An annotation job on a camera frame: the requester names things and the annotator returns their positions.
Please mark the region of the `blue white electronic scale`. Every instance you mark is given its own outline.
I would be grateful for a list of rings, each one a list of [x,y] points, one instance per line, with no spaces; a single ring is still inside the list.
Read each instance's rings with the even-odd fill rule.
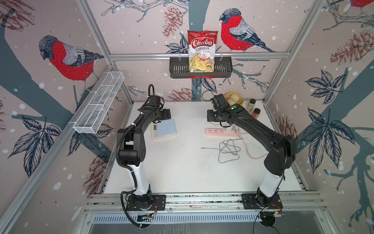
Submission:
[[[152,140],[164,139],[177,135],[175,121],[173,119],[164,120],[159,123],[151,124]]]

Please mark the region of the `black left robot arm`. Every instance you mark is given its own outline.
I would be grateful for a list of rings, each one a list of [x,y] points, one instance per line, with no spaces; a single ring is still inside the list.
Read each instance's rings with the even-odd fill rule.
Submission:
[[[122,191],[120,201],[127,219],[139,230],[146,229],[149,224],[139,224],[128,213],[125,203],[136,205],[142,210],[154,207],[154,211],[147,217],[156,215],[158,206],[153,201],[151,185],[145,178],[145,172],[141,163],[146,157],[146,143],[144,132],[151,123],[157,124],[171,119],[169,109],[164,108],[165,100],[157,96],[154,85],[148,87],[148,97],[145,103],[138,109],[139,116],[125,129],[119,129],[116,140],[116,161],[118,165],[129,171],[133,181],[133,189]]]

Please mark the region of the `yellow bamboo steamer basket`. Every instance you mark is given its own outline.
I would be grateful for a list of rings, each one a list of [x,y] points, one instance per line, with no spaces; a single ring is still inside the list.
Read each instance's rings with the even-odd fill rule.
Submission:
[[[224,94],[224,97],[226,101],[229,103],[230,106],[233,106],[234,104],[238,104],[243,106],[244,104],[244,98],[241,94],[236,92],[228,92]]]

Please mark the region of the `pink power strip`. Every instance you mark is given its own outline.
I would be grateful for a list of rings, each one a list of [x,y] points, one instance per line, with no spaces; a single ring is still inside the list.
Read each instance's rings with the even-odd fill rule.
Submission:
[[[237,133],[234,131],[234,129],[231,129],[230,132],[228,132],[226,129],[216,129],[216,128],[206,128],[205,134],[207,136],[215,136],[215,137],[237,137]]]

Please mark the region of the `white bun in steamer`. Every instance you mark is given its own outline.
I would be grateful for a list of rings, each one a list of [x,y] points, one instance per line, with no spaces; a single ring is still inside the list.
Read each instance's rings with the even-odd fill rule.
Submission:
[[[240,104],[240,96],[238,94],[231,94],[228,103],[230,106],[233,106],[234,104]]]

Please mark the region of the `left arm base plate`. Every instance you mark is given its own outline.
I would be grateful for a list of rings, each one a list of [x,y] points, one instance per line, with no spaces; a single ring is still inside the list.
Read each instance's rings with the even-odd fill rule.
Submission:
[[[127,211],[164,211],[166,195],[129,195]]]

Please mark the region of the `white USB charger block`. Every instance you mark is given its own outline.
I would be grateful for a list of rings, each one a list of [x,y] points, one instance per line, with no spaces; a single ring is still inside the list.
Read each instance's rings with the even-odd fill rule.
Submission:
[[[226,133],[230,134],[233,131],[233,129],[235,129],[235,125],[232,124],[230,126],[227,126],[226,127]]]

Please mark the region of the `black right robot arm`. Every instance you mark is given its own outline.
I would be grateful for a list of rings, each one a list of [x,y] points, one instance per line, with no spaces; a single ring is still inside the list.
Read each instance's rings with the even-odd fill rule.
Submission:
[[[296,142],[291,135],[283,136],[258,121],[239,104],[230,105],[223,94],[214,95],[213,105],[207,111],[209,122],[227,122],[229,126],[238,126],[254,137],[267,151],[264,159],[266,173],[256,192],[241,195],[244,209],[260,209],[255,221],[264,227],[274,228],[276,216],[281,214],[283,206],[279,196],[279,187],[285,180],[285,171],[295,161]]]

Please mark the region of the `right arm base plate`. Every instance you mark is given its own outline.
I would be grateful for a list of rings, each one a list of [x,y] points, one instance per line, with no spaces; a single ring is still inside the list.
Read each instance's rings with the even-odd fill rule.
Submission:
[[[241,203],[245,210],[256,209],[283,209],[283,205],[278,193],[268,198],[265,195],[257,195],[256,193],[241,194]]]

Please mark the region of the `black wall basket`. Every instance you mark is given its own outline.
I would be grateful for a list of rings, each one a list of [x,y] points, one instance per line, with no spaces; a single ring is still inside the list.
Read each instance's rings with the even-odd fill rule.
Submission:
[[[231,57],[170,58],[170,77],[172,79],[229,78],[233,72]]]

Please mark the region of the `pale spice jar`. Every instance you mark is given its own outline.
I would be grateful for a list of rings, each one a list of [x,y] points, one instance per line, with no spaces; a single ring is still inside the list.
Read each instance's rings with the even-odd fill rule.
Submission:
[[[246,110],[248,112],[253,112],[253,110],[255,109],[255,105],[256,105],[256,100],[251,98],[249,100],[249,102],[247,103],[247,107],[246,107]]]

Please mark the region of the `orange spice jar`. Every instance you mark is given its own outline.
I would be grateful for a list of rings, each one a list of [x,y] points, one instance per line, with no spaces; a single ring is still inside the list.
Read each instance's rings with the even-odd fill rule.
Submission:
[[[251,114],[251,116],[255,119],[258,119],[260,116],[261,110],[259,108],[255,108]]]

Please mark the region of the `red Chuba chips bag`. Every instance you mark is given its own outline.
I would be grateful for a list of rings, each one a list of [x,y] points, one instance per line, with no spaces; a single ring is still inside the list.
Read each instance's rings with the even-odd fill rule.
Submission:
[[[218,31],[188,31],[189,70],[213,72]]]

